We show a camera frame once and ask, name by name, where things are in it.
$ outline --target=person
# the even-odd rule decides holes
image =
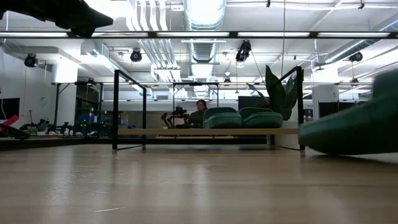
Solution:
[[[198,100],[197,110],[193,112],[189,118],[184,118],[184,125],[189,126],[189,128],[203,128],[203,115],[206,110],[206,101]]]

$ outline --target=ceiling duct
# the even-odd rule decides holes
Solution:
[[[220,30],[223,25],[226,0],[184,0],[185,25],[191,31]],[[210,77],[213,71],[211,62],[216,57],[218,44],[190,44],[191,61],[204,63],[191,65],[196,77]]]
[[[398,14],[391,16],[386,19],[378,26],[374,27],[372,31],[381,31],[381,32],[397,32],[398,31]],[[328,54],[323,60],[320,59],[320,63],[315,64],[318,65],[327,65],[331,63],[338,62],[349,56],[359,52],[377,42],[381,39],[371,39],[371,40],[352,40],[334,52]]]

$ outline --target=red object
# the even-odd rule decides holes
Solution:
[[[17,115],[14,115],[10,119],[8,119],[6,122],[4,122],[3,124],[10,126],[10,125],[14,124],[18,119],[19,119],[19,117]]]

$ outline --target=green upholstered furniture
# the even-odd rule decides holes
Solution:
[[[242,117],[234,108],[209,108],[203,115],[203,128],[241,128]]]
[[[373,99],[299,127],[300,144],[336,155],[398,152],[398,73],[380,75]]]
[[[280,128],[282,115],[265,108],[242,108],[239,110],[244,128]]]

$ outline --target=wooden floor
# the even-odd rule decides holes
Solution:
[[[397,154],[110,148],[0,152],[0,223],[398,223]]]

